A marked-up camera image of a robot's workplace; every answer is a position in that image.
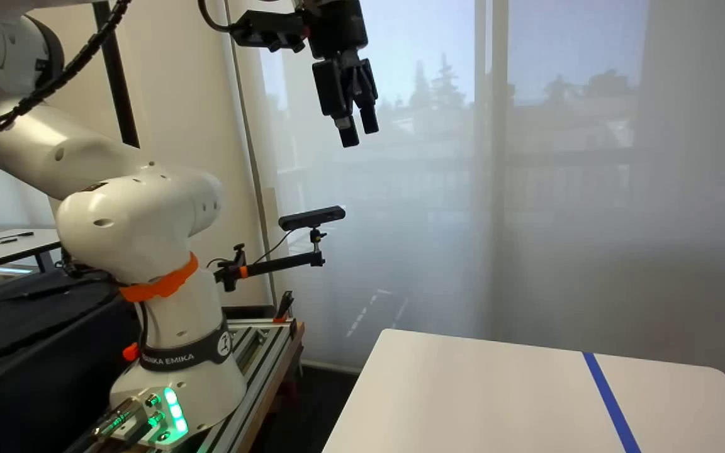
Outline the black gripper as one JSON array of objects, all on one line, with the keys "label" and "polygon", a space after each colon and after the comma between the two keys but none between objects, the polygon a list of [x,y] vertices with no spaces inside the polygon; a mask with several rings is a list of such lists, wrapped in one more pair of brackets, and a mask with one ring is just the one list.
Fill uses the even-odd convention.
[{"label": "black gripper", "polygon": [[380,130],[371,68],[358,54],[366,44],[359,0],[305,0],[305,19],[320,107],[325,115],[337,115],[340,144],[358,146],[359,135],[346,115],[352,106],[359,107],[364,134]]}]

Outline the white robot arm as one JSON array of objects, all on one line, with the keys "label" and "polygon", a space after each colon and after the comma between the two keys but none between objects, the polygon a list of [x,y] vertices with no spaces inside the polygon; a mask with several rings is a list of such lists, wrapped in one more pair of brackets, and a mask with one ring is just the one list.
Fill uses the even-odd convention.
[{"label": "white robot arm", "polygon": [[115,378],[94,436],[170,453],[228,418],[247,393],[218,295],[254,273],[317,266],[322,254],[199,262],[188,238],[218,217],[222,183],[97,139],[48,103],[115,34],[132,0],[115,0],[67,57],[33,13],[81,3],[94,0],[0,0],[0,168],[57,200],[55,230],[71,259],[108,273],[140,317],[130,364]]}]

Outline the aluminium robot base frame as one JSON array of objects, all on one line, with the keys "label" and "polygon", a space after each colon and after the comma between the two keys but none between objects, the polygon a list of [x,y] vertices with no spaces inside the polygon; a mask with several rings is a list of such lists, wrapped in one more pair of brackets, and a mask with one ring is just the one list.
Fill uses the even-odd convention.
[{"label": "aluminium robot base frame", "polygon": [[305,325],[239,319],[222,364],[149,371],[127,366],[111,408],[66,453],[249,453],[277,389],[300,364]]}]

